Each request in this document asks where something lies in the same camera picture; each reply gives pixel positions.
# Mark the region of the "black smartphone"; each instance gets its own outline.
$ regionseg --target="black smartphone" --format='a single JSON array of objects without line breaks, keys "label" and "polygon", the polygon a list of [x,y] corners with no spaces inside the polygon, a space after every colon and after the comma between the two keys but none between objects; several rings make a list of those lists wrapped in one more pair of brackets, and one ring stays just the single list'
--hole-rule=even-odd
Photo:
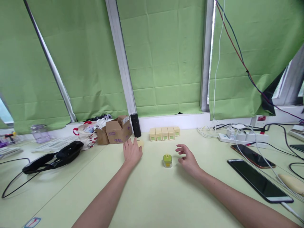
[{"label": "black smartphone", "polygon": [[293,199],[266,179],[243,159],[228,160],[228,163],[269,203],[293,203]]},{"label": "black smartphone", "polygon": [[231,147],[240,155],[242,155],[238,150],[239,147],[241,152],[244,154],[244,156],[258,168],[270,168],[267,162],[271,165],[272,168],[276,167],[276,165],[271,161],[269,161],[268,159],[266,159],[267,162],[265,162],[264,158],[261,155],[257,154],[256,152],[254,152],[252,149],[248,148],[245,145],[239,144],[238,147],[237,145],[231,145]]},{"label": "black smartphone", "polygon": [[304,145],[303,144],[299,144],[299,145],[290,145],[290,147],[295,148],[301,152],[304,152]]}]

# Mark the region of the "sticker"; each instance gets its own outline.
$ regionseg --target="sticker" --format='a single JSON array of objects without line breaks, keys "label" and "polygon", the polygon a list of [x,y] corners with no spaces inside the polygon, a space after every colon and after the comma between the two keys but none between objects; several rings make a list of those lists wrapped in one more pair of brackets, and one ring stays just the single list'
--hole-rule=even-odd
[{"label": "sticker", "polygon": [[40,222],[40,220],[41,218],[34,217],[30,221],[28,221],[27,224],[25,224],[24,228],[33,228]]},{"label": "sticker", "polygon": [[129,120],[129,116],[127,116],[125,119],[123,119],[123,124],[125,124]]}]

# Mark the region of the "row of small boxes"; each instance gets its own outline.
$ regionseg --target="row of small boxes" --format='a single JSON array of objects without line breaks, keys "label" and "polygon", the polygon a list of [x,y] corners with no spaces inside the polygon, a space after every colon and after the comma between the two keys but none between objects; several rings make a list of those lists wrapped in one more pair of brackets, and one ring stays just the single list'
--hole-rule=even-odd
[{"label": "row of small boxes", "polygon": [[179,127],[151,128],[150,141],[175,140],[181,135]]}]

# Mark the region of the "red wire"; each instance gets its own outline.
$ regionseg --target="red wire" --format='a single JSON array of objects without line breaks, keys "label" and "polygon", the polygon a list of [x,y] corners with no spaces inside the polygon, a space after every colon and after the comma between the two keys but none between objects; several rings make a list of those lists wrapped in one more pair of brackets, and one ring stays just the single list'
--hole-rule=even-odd
[{"label": "red wire", "polygon": [[[222,13],[221,13],[221,10],[219,9],[219,6],[218,6],[218,3],[217,3],[217,2],[216,2],[216,6],[217,6],[218,11],[219,11],[219,14],[221,15],[221,18],[222,18],[222,20],[223,20]],[[238,57],[239,57],[241,63],[242,63],[243,66],[245,67],[246,71],[248,72],[248,75],[249,75],[249,77],[251,78],[251,81],[252,81],[253,85],[257,88],[256,84],[254,83],[254,81],[253,81],[253,79],[252,79],[252,77],[251,77],[251,74],[250,74],[249,70],[247,69],[245,63],[242,61],[241,56],[239,55],[237,49],[236,49],[235,46],[234,46],[234,43],[233,43],[233,41],[232,41],[232,39],[231,39],[231,37],[230,37],[228,31],[227,31],[225,22],[223,22],[223,24],[224,24],[226,33],[227,33],[227,35],[228,35],[228,37],[229,37],[229,39],[230,39],[230,42],[231,42],[231,44],[232,44],[234,50],[236,51],[236,53],[237,53],[237,55],[238,55]],[[266,95],[265,95],[263,92],[259,91],[259,89],[258,89],[258,92],[266,99],[266,101],[267,101],[269,104],[273,105],[274,107],[276,107],[277,109],[281,110],[282,112],[285,112],[285,113],[287,113],[287,114],[290,114],[290,115],[292,115],[292,116],[294,116],[294,117],[296,117],[296,118],[302,120],[300,117],[297,117],[297,116],[295,116],[295,115],[293,115],[293,114],[291,114],[291,113],[289,113],[289,112],[287,112],[287,111],[284,111],[284,110],[280,109],[278,106],[276,106],[276,105],[274,105],[273,103],[271,103],[271,102],[268,100],[268,98],[266,97]]]}]

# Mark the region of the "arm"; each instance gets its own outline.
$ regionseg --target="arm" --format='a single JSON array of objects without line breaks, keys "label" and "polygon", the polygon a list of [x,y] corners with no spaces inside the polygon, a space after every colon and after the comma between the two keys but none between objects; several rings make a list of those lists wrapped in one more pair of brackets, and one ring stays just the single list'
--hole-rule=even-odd
[{"label": "arm", "polygon": [[124,185],[143,155],[142,147],[138,148],[136,138],[134,139],[134,144],[129,139],[123,145],[125,162],[85,209],[72,228],[104,228],[110,225]]},{"label": "arm", "polygon": [[227,207],[244,227],[300,228],[300,226],[279,212],[235,190],[203,171],[186,145],[179,144],[177,147],[179,148],[176,151],[180,155],[186,155],[178,159],[182,167]]}]

